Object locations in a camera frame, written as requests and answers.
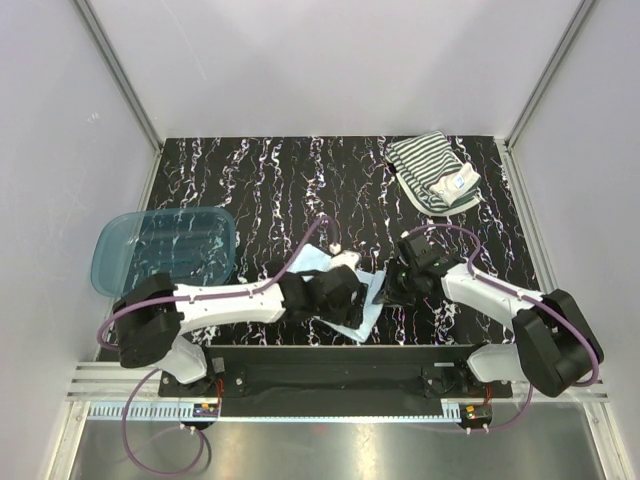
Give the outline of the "light blue towel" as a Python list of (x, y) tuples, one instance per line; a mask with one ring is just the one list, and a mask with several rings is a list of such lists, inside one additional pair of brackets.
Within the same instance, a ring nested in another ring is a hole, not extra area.
[(293, 263), (287, 268), (287, 272), (300, 273), (309, 270), (329, 271), (335, 267), (351, 268), (356, 273), (358, 279), (368, 287), (361, 326), (357, 329), (352, 329), (331, 324), (318, 317), (312, 318), (322, 321), (338, 333), (356, 342), (363, 343), (368, 339), (383, 309), (383, 305), (373, 305), (370, 300), (378, 290), (383, 288), (386, 271), (384, 269), (374, 273), (363, 271), (359, 268), (360, 260), (360, 255), (353, 251), (343, 251), (331, 256), (313, 245), (306, 244), (302, 247), (301, 252)]

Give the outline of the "green white striped towel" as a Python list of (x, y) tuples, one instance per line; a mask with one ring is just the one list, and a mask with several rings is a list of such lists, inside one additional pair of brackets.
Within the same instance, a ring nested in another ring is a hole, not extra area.
[(411, 203), (427, 216), (464, 213), (482, 200), (480, 175), (439, 131), (390, 143), (385, 160)]

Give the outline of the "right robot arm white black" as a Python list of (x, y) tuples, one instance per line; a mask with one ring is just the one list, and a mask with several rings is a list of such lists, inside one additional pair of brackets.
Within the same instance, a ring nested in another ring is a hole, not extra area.
[(555, 398), (570, 387), (599, 378), (604, 352), (571, 294), (521, 289), (475, 271), (463, 258), (407, 234), (388, 264), (374, 301), (410, 306), (430, 296), (465, 305), (500, 323), (514, 335), (510, 344), (488, 344), (454, 371), (454, 384), (476, 396), (489, 383), (527, 382)]

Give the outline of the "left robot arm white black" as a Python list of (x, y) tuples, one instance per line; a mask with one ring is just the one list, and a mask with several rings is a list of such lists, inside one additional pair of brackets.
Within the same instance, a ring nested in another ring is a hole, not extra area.
[(190, 393), (208, 394), (216, 372), (202, 347), (188, 335), (234, 323), (273, 324), (318, 318), (356, 330), (364, 321), (367, 283), (359, 277), (358, 254), (323, 255), (314, 268), (288, 263), (264, 281), (198, 287), (175, 284), (161, 273), (131, 291), (114, 312), (116, 350), (125, 369), (155, 367)]

